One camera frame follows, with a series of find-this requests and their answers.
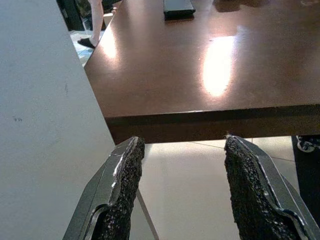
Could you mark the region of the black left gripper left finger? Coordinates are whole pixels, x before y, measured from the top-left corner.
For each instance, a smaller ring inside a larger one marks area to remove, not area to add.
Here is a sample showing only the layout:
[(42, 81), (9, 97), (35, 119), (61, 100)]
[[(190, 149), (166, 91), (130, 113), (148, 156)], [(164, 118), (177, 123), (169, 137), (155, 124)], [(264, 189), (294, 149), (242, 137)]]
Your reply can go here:
[(115, 146), (85, 186), (62, 240), (129, 240), (145, 141)]

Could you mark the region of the black smartphone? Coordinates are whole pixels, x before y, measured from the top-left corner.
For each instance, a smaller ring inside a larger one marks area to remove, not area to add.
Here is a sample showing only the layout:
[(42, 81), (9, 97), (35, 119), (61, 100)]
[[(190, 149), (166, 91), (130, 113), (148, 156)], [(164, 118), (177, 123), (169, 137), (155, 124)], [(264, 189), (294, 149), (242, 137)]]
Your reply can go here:
[(195, 12), (191, 0), (163, 0), (163, 14), (166, 19), (187, 17)]

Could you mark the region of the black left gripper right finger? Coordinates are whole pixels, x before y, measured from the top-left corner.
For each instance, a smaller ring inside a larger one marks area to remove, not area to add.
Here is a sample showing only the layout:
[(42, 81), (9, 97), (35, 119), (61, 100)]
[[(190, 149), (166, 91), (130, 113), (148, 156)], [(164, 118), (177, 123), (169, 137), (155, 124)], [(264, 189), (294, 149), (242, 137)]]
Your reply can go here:
[(224, 161), (241, 240), (320, 240), (300, 194), (257, 145), (228, 135)]

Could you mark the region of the standing person in black shorts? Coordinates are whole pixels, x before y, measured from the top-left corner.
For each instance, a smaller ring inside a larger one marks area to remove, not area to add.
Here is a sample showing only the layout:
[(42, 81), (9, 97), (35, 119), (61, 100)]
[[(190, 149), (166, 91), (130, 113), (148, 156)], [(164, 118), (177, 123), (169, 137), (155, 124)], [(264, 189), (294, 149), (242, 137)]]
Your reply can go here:
[(89, 38), (81, 38), (78, 44), (95, 49), (100, 40), (100, 32), (104, 21), (104, 9), (102, 0), (88, 0), (91, 7), (92, 35)]

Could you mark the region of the dark brown wooden table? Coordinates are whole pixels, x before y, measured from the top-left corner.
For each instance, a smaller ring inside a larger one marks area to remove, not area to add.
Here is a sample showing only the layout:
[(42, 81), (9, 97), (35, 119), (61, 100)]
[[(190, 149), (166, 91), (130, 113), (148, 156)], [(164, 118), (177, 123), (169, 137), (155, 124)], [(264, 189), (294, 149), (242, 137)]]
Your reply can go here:
[(122, 0), (85, 72), (116, 144), (144, 138), (159, 240), (240, 240), (226, 135), (320, 134), (320, 0)]

